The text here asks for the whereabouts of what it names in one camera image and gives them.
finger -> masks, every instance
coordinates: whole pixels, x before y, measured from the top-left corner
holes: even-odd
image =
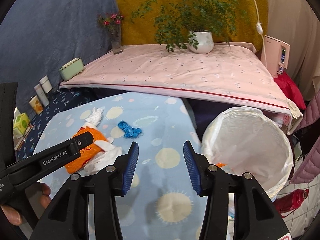
[[[11,224],[15,226],[19,226],[22,224],[22,217],[19,214],[19,212],[16,211],[14,208],[7,205],[3,205],[1,206],[1,209]]]
[[[51,194],[51,189],[45,183],[41,183],[42,193],[43,195],[49,196]]]
[[[51,198],[49,196],[46,196],[46,195],[42,195],[40,197],[40,204],[44,207],[44,208],[47,208],[48,205],[50,204],[51,202]]]

dark blue cloth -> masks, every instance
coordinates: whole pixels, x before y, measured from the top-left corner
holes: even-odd
[[[196,119],[196,133],[199,140],[202,141],[202,137],[205,129],[220,113],[226,111],[231,107],[237,107],[236,105],[221,103],[221,102],[211,102],[198,99],[187,99]]]
[[[75,57],[84,64],[106,54],[111,41],[98,14],[118,11],[116,0],[16,0],[0,24],[0,83],[18,82],[17,108],[31,116],[28,99],[48,76]]]
[[[58,91],[55,94],[55,99],[44,108],[42,113],[36,115],[30,121],[30,124],[33,127],[26,137],[26,141],[23,143],[21,149],[17,152],[17,160],[25,159],[33,154],[44,128],[57,113],[89,103],[96,99],[96,96],[87,88],[71,90],[62,89]]]

white tissue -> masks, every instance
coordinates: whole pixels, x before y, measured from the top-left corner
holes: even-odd
[[[85,120],[91,123],[92,125],[97,126],[101,122],[102,112],[103,112],[102,107],[98,109],[94,107],[92,109],[91,115]]]
[[[115,139],[114,139],[113,137],[108,137],[107,140],[108,140],[109,143],[113,143],[113,141],[114,141]]]
[[[84,170],[89,175],[96,174],[106,166],[112,165],[116,158],[122,155],[121,147],[116,147],[107,141],[97,140],[94,144],[99,146],[105,152],[97,153],[95,157],[85,164]]]
[[[91,123],[89,123],[89,122],[85,122],[82,127],[83,127],[83,128],[89,127],[89,128],[93,128],[93,129],[98,130],[97,127],[95,127],[93,124],[91,124]]]

red thermos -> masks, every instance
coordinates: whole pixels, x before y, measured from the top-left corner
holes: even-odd
[[[289,216],[293,211],[295,211],[297,208],[301,207],[303,201],[308,197],[309,190],[303,190],[303,189],[296,189],[294,192],[282,197],[277,198],[274,201],[274,205],[276,206],[276,209],[282,216],[282,218],[285,218]],[[290,214],[283,216],[283,213],[287,213],[292,211]]]

pink bedsheet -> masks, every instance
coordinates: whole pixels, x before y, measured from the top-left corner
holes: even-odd
[[[209,54],[168,53],[165,45],[127,46],[85,66],[62,87],[104,87],[218,101],[291,116],[285,95],[250,50],[215,45]]]

